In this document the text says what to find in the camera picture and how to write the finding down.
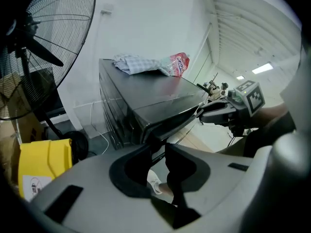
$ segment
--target ceiling light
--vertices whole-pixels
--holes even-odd
[[[252,70],[252,72],[257,74],[257,73],[265,72],[265,71],[268,71],[271,69],[273,69],[273,66],[270,63],[267,63],[261,67],[258,67],[256,69]]]

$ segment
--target fan blade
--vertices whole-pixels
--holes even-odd
[[[54,64],[56,66],[62,67],[64,64],[55,55],[53,55],[49,50],[42,46],[39,42],[30,37],[24,38],[25,47],[39,58]]]

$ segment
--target fan stand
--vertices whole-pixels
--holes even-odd
[[[22,47],[22,48],[17,49],[16,55],[17,57],[21,58],[24,75],[30,81],[29,88],[35,91],[35,85],[32,82],[30,71],[29,71],[26,48]],[[62,134],[61,131],[53,125],[50,118],[48,117],[48,115],[43,109],[38,108],[38,112],[43,116],[47,125],[59,137],[59,139],[71,139],[72,140],[71,152],[72,152],[72,163],[73,164],[76,164],[78,163],[79,160],[83,160],[86,158],[87,153],[88,153],[88,140],[84,134],[82,134],[79,131],[70,131],[65,134]]]

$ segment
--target yellow plastic container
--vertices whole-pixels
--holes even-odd
[[[18,165],[19,194],[30,201],[44,186],[71,167],[70,139],[21,144]]]

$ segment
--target ceiling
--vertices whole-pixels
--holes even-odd
[[[207,6],[213,27],[218,27],[218,67],[233,77],[258,81],[270,105],[296,72],[300,29],[276,7],[263,0],[212,0]],[[252,70],[270,62],[273,70]]]

